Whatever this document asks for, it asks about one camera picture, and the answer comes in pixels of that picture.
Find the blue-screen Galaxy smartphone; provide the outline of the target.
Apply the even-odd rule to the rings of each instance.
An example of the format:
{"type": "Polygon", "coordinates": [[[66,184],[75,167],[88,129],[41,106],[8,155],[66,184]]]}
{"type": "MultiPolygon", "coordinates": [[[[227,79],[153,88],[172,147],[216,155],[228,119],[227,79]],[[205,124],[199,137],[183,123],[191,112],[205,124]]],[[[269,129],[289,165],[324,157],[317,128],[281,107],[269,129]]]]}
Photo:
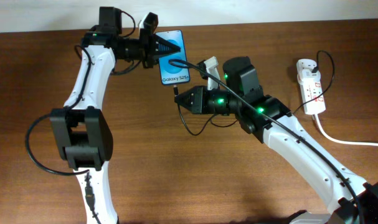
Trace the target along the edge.
{"type": "Polygon", "coordinates": [[[190,74],[187,68],[175,67],[169,63],[171,59],[186,61],[186,50],[181,30],[169,30],[156,33],[161,38],[179,46],[181,49],[174,54],[159,59],[159,71],[163,85],[177,85],[190,82],[190,74]]]}

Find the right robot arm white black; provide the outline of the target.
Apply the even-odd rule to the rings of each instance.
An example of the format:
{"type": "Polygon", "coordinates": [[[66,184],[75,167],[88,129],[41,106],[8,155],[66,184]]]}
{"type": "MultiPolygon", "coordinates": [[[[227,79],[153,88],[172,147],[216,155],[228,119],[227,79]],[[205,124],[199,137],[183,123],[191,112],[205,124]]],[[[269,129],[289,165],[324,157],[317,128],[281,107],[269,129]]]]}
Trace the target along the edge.
{"type": "Polygon", "coordinates": [[[317,143],[281,101],[264,95],[257,71],[248,57],[223,64],[225,81],[206,70],[204,62],[193,65],[171,59],[175,67],[193,68],[218,83],[215,89],[195,86],[176,93],[177,105],[192,114],[234,114],[241,128],[279,153],[315,190],[327,214],[299,211],[289,223],[378,223],[378,182],[371,185],[353,173],[317,143]]]}

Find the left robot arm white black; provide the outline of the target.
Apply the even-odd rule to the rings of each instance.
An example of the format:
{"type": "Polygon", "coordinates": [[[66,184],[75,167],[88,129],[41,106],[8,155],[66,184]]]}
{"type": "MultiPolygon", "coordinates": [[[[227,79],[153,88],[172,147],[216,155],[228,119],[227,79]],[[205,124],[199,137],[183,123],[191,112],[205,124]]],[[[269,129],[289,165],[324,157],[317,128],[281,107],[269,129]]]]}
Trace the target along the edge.
{"type": "Polygon", "coordinates": [[[113,136],[102,113],[108,79],[117,60],[137,61],[151,68],[159,58],[180,51],[154,32],[158,17],[149,12],[139,24],[139,37],[122,34],[121,15],[115,7],[101,7],[99,22],[82,37],[81,66],[73,91],[61,109],[50,113],[57,149],[67,161],[82,191],[87,223],[118,223],[111,199],[108,166],[113,136]]]}

